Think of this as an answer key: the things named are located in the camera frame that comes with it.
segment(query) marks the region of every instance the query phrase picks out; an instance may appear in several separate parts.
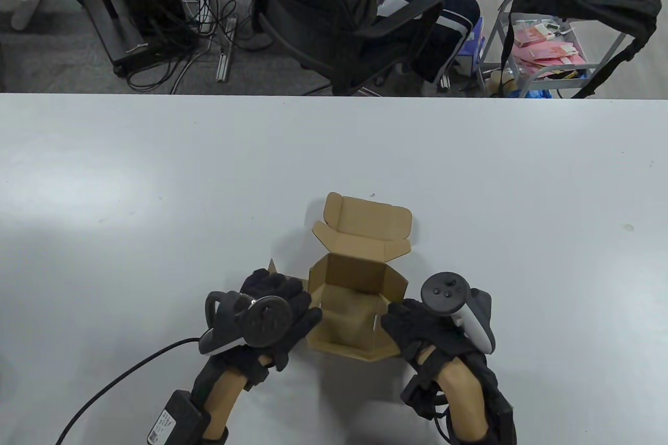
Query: black stand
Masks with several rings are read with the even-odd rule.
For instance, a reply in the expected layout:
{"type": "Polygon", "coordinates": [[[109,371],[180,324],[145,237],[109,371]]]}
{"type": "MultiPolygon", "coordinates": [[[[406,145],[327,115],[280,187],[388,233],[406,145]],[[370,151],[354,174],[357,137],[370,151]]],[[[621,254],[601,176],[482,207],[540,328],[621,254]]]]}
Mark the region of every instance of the black stand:
{"type": "Polygon", "coordinates": [[[145,37],[132,25],[123,0],[78,1],[93,21],[115,75],[125,78],[129,73],[172,58],[164,42],[145,37]]]}

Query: metal cart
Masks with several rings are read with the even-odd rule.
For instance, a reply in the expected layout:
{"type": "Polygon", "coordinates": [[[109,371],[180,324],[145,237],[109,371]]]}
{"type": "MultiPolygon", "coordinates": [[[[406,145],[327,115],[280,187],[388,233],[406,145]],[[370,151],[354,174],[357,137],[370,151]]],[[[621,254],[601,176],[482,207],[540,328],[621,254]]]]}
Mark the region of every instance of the metal cart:
{"type": "MultiPolygon", "coordinates": [[[[480,85],[480,88],[486,89],[485,83],[484,83],[484,74],[489,73],[489,70],[485,71],[483,73],[483,70],[486,68],[496,68],[499,69],[501,68],[501,63],[487,63],[487,55],[489,55],[490,47],[492,46],[492,42],[494,42],[494,39],[496,36],[499,36],[499,39],[501,40],[501,43],[503,44],[504,40],[506,40],[506,35],[508,33],[508,25],[511,22],[510,18],[510,13],[508,12],[508,6],[512,3],[512,0],[505,0],[503,4],[501,4],[501,8],[499,9],[499,14],[496,17],[496,21],[494,22],[494,26],[492,28],[492,33],[490,34],[489,40],[485,44],[485,48],[482,52],[482,57],[480,58],[480,69],[478,70],[478,83],[480,85]]],[[[513,17],[518,18],[518,16],[522,16],[523,18],[541,18],[541,14],[513,14],[513,17]]],[[[615,55],[615,52],[621,45],[621,43],[624,41],[624,38],[626,35],[624,33],[620,33],[618,37],[615,39],[615,42],[612,44],[606,55],[599,61],[598,63],[590,63],[589,59],[587,59],[587,56],[585,55],[585,52],[582,50],[582,46],[580,45],[580,42],[578,42],[577,36],[575,35],[575,30],[571,30],[572,28],[572,23],[577,22],[577,20],[566,20],[566,21],[560,21],[557,19],[554,19],[555,22],[557,22],[560,26],[560,31],[567,32],[565,35],[562,35],[561,37],[555,38],[556,40],[563,40],[564,42],[569,42],[572,43],[573,46],[578,50],[580,53],[580,56],[587,61],[586,64],[566,64],[564,66],[552,66],[552,67],[546,67],[542,68],[541,70],[537,71],[537,73],[534,73],[534,75],[528,76],[524,74],[524,71],[521,71],[517,61],[515,60],[515,57],[513,55],[510,55],[510,58],[508,59],[508,68],[513,73],[513,77],[515,78],[515,83],[517,84],[517,88],[520,89],[520,95],[519,97],[524,98],[527,96],[528,92],[531,90],[563,90],[563,89],[578,89],[584,87],[591,78],[596,75],[597,71],[599,71],[610,59],[615,55]],[[571,78],[571,79],[551,79],[551,78],[546,78],[545,75],[546,73],[551,73],[552,71],[559,70],[559,71],[575,71],[575,70],[582,70],[584,71],[584,76],[580,78],[571,78]]]]}

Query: vr controller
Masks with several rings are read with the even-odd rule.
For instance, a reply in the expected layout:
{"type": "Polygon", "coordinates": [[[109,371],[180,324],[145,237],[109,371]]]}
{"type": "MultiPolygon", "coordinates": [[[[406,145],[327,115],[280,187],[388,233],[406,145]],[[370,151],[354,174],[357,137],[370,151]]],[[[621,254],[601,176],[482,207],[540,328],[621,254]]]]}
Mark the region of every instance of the vr controller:
{"type": "Polygon", "coordinates": [[[292,311],[282,297],[253,299],[239,292],[211,292],[205,302],[208,330],[200,337],[199,350],[213,356],[233,347],[268,347],[286,335],[292,311]]]}
{"type": "Polygon", "coordinates": [[[448,271],[430,276],[422,285],[420,297],[428,311],[450,316],[482,354],[494,352],[492,297],[487,292],[471,288],[463,276],[448,271]]]}

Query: gray carpet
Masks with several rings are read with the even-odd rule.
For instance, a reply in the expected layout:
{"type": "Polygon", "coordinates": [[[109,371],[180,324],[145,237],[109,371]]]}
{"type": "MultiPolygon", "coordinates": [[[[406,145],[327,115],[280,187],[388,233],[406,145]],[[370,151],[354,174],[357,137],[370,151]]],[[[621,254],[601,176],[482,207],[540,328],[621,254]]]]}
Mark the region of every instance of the gray carpet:
{"type": "MultiPolygon", "coordinates": [[[[0,0],[0,44],[5,65],[4,82],[9,92],[131,92],[124,80],[112,73],[107,54],[76,0],[43,0],[31,25],[23,32],[10,28],[10,11],[17,0],[0,0]]],[[[244,14],[250,0],[236,0],[244,14]]],[[[252,44],[262,45],[264,35],[252,44]]],[[[189,70],[179,93],[184,94],[281,94],[296,95],[323,85],[325,80],[275,46],[265,52],[236,51],[229,82],[215,82],[217,47],[202,56],[189,70]]],[[[164,68],[137,76],[136,82],[160,78],[164,68]]],[[[163,85],[156,92],[169,92],[163,85]]],[[[435,88],[423,88],[415,75],[393,75],[380,91],[386,95],[432,95],[435,88]]],[[[454,90],[449,95],[459,95],[454,90]]]]}

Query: black glove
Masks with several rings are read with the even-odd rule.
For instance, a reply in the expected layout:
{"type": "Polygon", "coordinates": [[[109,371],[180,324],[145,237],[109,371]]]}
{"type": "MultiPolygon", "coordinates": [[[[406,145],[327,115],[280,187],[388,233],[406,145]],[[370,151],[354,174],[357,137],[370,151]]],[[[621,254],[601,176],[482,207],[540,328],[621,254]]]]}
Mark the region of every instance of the black glove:
{"type": "Polygon", "coordinates": [[[254,299],[267,295],[282,297],[292,310],[293,325],[274,345],[268,347],[241,345],[209,357],[205,368],[195,380],[193,399],[196,402],[206,401],[213,385],[228,368],[236,368],[248,378],[246,391],[264,381],[269,375],[270,367],[275,366],[277,371],[282,371],[288,364],[288,352],[323,318],[323,312],[319,307],[309,308],[311,295],[304,290],[301,280],[297,278],[286,278],[277,273],[270,274],[267,269],[258,269],[246,278],[239,292],[254,299]],[[270,365],[263,366],[260,363],[262,355],[270,357],[270,365]]]}
{"type": "Polygon", "coordinates": [[[441,388],[434,378],[443,366],[455,357],[460,357],[466,363],[468,355],[477,354],[482,359],[484,355],[478,352],[450,317],[436,316],[414,299],[404,299],[401,304],[390,304],[380,322],[401,350],[403,359],[417,371],[417,375],[413,376],[401,392],[401,401],[413,407],[415,412],[425,419],[438,416],[436,396],[441,388]],[[436,349],[420,366],[418,355],[431,345],[436,349]]]}
{"type": "Polygon", "coordinates": [[[430,345],[434,345],[443,355],[444,362],[439,370],[455,357],[478,351],[450,317],[430,313],[415,299],[390,304],[380,324],[396,342],[403,359],[415,370],[420,368],[418,355],[430,345]]]}

